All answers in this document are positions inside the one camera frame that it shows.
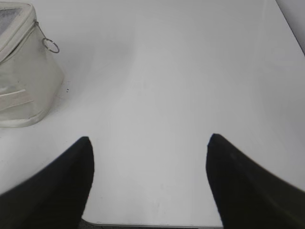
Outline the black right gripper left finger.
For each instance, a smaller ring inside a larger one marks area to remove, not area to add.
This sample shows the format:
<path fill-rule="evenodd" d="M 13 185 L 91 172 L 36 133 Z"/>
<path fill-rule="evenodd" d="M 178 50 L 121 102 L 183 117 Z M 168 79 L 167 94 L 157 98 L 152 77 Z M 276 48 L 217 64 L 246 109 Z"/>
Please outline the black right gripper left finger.
<path fill-rule="evenodd" d="M 81 137 L 40 172 L 1 194 L 0 227 L 78 228 L 93 177 L 93 147 Z"/>

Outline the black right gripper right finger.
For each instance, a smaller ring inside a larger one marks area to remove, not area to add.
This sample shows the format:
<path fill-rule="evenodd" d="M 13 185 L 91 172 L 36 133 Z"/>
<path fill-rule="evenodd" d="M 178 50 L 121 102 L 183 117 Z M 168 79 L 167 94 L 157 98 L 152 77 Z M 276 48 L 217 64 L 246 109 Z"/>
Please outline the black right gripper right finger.
<path fill-rule="evenodd" d="M 206 173 L 225 229 L 303 229 L 305 193 L 255 163 L 220 134 L 207 146 Z"/>

